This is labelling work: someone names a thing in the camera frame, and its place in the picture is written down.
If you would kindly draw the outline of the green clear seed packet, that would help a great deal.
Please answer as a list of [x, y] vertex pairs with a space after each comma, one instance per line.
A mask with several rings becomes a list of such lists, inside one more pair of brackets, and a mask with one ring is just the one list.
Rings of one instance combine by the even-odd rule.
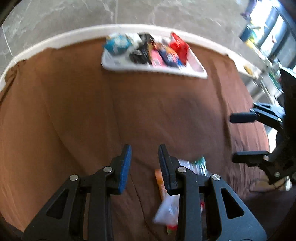
[[195, 160], [193, 162], [183, 160], [183, 159], [178, 159], [179, 164], [183, 167], [186, 167], [193, 171], [197, 175], [202, 175], [202, 176], [207, 176], [209, 177], [211, 173], [207, 170], [206, 167], [206, 160], [204, 156], [201, 156], [198, 160]]

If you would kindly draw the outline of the clear white sausage packet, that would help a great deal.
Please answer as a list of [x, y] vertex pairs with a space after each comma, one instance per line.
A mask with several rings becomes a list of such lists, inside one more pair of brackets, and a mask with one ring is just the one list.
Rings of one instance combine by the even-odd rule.
[[179, 208], [179, 201], [180, 196], [179, 195], [167, 195], [166, 198], [162, 201], [160, 204], [154, 218], [153, 222], [167, 225], [173, 222], [173, 214], [175, 213], [173, 211], [174, 207]]

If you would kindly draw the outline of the red snack bag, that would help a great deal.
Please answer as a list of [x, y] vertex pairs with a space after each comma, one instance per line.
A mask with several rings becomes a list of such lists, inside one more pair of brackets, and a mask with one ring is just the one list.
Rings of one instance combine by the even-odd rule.
[[172, 40], [169, 44], [169, 47], [177, 53], [180, 62], [183, 65], [186, 65], [189, 45], [174, 32], [171, 32], [171, 37]]

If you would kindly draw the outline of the blue orange snack packet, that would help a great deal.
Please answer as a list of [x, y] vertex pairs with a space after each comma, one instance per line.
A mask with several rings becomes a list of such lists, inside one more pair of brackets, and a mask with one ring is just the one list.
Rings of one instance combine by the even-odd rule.
[[166, 66], [173, 68], [179, 68], [180, 66], [183, 66], [182, 62], [178, 57], [178, 54], [171, 47], [164, 45], [162, 43], [158, 43], [157, 51], [160, 54]]

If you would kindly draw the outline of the pink Pororo packet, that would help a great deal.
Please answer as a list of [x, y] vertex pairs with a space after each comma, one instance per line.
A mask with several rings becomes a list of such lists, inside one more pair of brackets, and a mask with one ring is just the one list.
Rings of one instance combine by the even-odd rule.
[[149, 52], [149, 58], [150, 58], [150, 62], [151, 62], [151, 65], [153, 67], [165, 67], [166, 64], [165, 62], [163, 61], [160, 53], [158, 52], [158, 50], [151, 50]]

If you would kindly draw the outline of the black snack packet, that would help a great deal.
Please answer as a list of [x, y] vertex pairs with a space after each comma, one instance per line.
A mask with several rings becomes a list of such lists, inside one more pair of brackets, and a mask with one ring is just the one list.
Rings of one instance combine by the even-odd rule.
[[139, 35], [141, 42], [136, 50], [133, 50], [129, 58], [135, 64], [149, 64], [151, 65], [151, 51], [154, 49], [154, 38], [148, 33]]

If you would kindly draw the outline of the panda blue snack packet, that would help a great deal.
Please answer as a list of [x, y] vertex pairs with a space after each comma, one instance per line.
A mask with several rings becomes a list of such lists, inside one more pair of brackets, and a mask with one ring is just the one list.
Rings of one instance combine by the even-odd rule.
[[106, 39], [104, 49], [112, 56], [118, 56], [124, 54], [132, 45], [133, 43], [127, 35], [117, 35]]

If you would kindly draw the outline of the red fruit candy packet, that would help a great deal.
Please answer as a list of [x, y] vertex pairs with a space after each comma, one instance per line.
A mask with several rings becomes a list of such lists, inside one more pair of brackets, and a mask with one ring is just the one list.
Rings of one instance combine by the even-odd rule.
[[[205, 211], [205, 202], [204, 202], [203, 199], [200, 202], [200, 206], [201, 206], [201, 213], [203, 213]], [[173, 214], [173, 222], [166, 225], [166, 231], [167, 231], [168, 235], [171, 235], [178, 228], [178, 212], [179, 212], [179, 208], [174, 207], [173, 211], [175, 212]]]

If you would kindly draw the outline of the yellow sponge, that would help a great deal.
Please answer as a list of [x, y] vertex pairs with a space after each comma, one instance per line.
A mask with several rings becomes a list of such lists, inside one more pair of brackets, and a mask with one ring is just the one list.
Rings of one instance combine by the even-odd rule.
[[254, 75], [253, 70], [252, 70], [249, 66], [245, 65], [245, 66], [244, 66], [244, 69], [245, 69], [245, 71], [246, 71], [249, 75], [251, 75], [251, 76]]

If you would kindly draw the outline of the blue hanging towel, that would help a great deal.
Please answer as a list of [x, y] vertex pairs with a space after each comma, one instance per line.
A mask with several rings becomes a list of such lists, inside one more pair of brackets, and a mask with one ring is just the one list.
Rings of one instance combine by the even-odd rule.
[[242, 31], [241, 35], [239, 36], [242, 42], [246, 42], [249, 37], [251, 36], [252, 28], [246, 26], [245, 29]]

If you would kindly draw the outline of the brown tablecloth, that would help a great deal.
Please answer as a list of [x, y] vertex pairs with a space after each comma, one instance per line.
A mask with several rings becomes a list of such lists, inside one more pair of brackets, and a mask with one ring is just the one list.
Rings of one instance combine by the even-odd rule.
[[208, 78], [112, 72], [100, 63], [103, 40], [46, 49], [6, 74], [1, 92], [1, 214], [24, 230], [72, 174], [88, 176], [132, 147], [127, 187], [112, 198], [115, 240], [172, 240], [152, 222], [161, 199], [158, 147], [206, 159], [240, 196], [262, 176], [233, 164], [235, 151], [267, 150], [260, 123], [231, 125], [252, 98], [234, 62], [192, 45]]

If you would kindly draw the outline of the purple hanging tool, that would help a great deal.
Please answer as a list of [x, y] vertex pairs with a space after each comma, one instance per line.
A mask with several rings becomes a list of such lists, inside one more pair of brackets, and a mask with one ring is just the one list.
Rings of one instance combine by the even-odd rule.
[[245, 20], [250, 20], [250, 15], [254, 8], [256, 7], [257, 0], [249, 0], [248, 5], [245, 9], [244, 12], [242, 12], [240, 15], [245, 19]]

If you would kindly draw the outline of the white plastic tray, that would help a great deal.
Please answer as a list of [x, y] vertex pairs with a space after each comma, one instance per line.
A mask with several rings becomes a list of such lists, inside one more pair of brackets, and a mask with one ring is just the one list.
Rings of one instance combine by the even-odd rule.
[[144, 71], [207, 79], [208, 74], [176, 33], [113, 33], [106, 37], [102, 67], [111, 71]]

